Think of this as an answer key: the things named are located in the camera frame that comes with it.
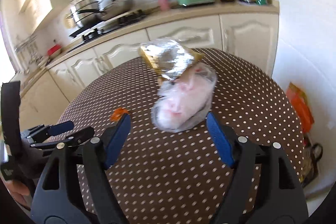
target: plastic bag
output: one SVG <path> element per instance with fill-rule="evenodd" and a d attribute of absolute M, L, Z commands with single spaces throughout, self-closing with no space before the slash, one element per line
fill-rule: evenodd
<path fill-rule="evenodd" d="M 188 69 L 176 81 L 164 81 L 162 96 L 152 108 L 152 123 L 167 132 L 177 133 L 203 121 L 211 109 L 217 81 L 215 70 L 204 63 Z"/>
<path fill-rule="evenodd" d="M 140 54 L 145 62 L 166 80 L 177 79 L 203 57 L 203 54 L 194 52 L 169 37 L 142 43 Z"/>
<path fill-rule="evenodd" d="M 293 83 L 289 83 L 286 96 L 300 118 L 302 132 L 309 132 L 311 126 L 314 124 L 314 118 L 311 115 L 310 109 L 308 107 L 306 94 Z"/>

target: metal screw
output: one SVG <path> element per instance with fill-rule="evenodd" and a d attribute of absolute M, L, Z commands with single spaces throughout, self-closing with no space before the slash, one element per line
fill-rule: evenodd
<path fill-rule="evenodd" d="M 247 142 L 247 138 L 244 137 L 244 136 L 239 136 L 239 137 L 238 137 L 238 141 L 239 141 L 240 143 L 246 143 L 246 142 Z"/>
<path fill-rule="evenodd" d="M 98 137 L 93 137 L 90 142 L 94 144 L 94 143 L 99 143 L 99 141 L 100 139 Z"/>
<path fill-rule="evenodd" d="M 58 143 L 58 144 L 56 145 L 56 147 L 57 147 L 57 149 L 62 149 L 62 148 L 65 147 L 65 143 Z"/>
<path fill-rule="evenodd" d="M 275 142 L 275 143 L 273 143 L 273 147 L 276 148 L 276 149 L 280 149 L 281 148 L 281 144 Z"/>

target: red container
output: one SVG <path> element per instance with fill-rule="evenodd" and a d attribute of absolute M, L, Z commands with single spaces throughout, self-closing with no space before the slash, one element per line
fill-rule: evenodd
<path fill-rule="evenodd" d="M 61 46 L 60 45 L 58 45 L 58 44 L 56 44 L 54 47 L 52 47 L 52 48 L 50 48 L 49 50 L 48 50 L 48 55 L 50 56 L 50 55 L 52 55 L 54 52 L 56 52 L 57 50 L 59 50 L 61 48 Z"/>

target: blue gripper pad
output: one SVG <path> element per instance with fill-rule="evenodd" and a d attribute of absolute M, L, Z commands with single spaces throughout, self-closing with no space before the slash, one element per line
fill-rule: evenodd
<path fill-rule="evenodd" d="M 73 130 L 74 127 L 75 125 L 72 121 L 62 122 L 54 126 L 51 126 L 48 130 L 48 135 L 57 136 L 59 134 Z"/>
<path fill-rule="evenodd" d="M 103 164 L 105 170 L 109 169 L 110 166 L 115 164 L 127 139 L 127 135 L 131 131 L 130 115 L 124 114 L 116 127 L 117 128 L 115 129 L 115 133 L 105 148 L 106 160 Z"/>
<path fill-rule="evenodd" d="M 221 124 L 216 120 L 212 112 L 209 112 L 207 115 L 207 128 L 221 160 L 230 168 L 232 168 L 235 163 L 235 160 L 232 156 L 233 147 L 226 138 Z"/>

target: table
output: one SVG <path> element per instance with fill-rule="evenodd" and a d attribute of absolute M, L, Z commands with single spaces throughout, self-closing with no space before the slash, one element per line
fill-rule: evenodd
<path fill-rule="evenodd" d="M 212 111 L 221 122 L 255 143 L 279 142 L 300 175 L 301 123 L 279 86 L 245 60 L 218 49 L 195 50 L 204 53 L 202 62 L 217 72 Z M 232 170 L 219 160 L 205 122 L 177 134 L 159 131 L 151 123 L 157 89 L 157 75 L 137 57 L 87 86 L 59 122 L 74 122 L 67 135 L 92 126 L 99 136 L 113 125 L 112 112 L 126 107 L 132 130 L 118 161 L 106 173 L 129 222 L 206 224 L 222 200 Z M 52 140 L 63 138 L 64 134 Z M 260 174 L 258 165 L 255 169 L 244 213 L 253 207 Z M 94 212 L 82 166 L 78 175 L 86 208 Z"/>

